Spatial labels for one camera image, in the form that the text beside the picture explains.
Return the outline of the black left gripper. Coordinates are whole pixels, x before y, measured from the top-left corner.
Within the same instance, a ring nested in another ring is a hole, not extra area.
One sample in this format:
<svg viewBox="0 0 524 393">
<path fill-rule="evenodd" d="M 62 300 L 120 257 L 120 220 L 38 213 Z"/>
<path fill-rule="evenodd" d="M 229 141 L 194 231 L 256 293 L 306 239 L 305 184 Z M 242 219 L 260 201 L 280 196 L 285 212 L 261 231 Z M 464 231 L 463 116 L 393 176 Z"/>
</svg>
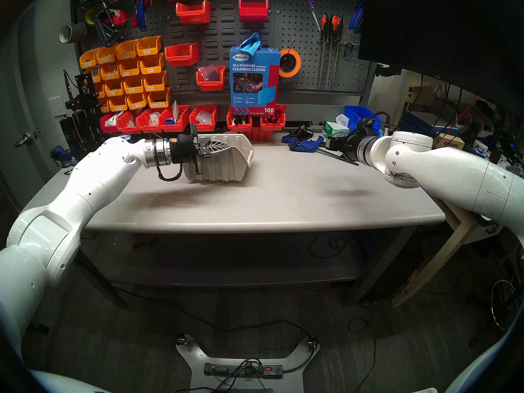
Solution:
<svg viewBox="0 0 524 393">
<path fill-rule="evenodd" d="M 215 155 L 230 148 L 227 137 L 199 138 L 197 127 L 190 126 L 190 134 L 170 138 L 170 160 L 173 164 L 193 163 L 196 174 L 202 176 L 204 155 Z"/>
</svg>

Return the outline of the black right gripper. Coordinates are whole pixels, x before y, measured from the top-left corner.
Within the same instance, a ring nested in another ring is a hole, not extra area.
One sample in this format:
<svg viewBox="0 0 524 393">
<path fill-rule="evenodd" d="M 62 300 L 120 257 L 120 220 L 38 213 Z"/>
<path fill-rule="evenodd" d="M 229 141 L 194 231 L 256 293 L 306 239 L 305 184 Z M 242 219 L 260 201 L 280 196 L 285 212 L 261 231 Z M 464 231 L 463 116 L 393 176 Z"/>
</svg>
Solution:
<svg viewBox="0 0 524 393">
<path fill-rule="evenodd" d="M 347 159 L 360 162 L 358 146 L 361 142 L 361 134 L 350 134 L 329 138 L 329 150 L 341 152 Z"/>
</svg>

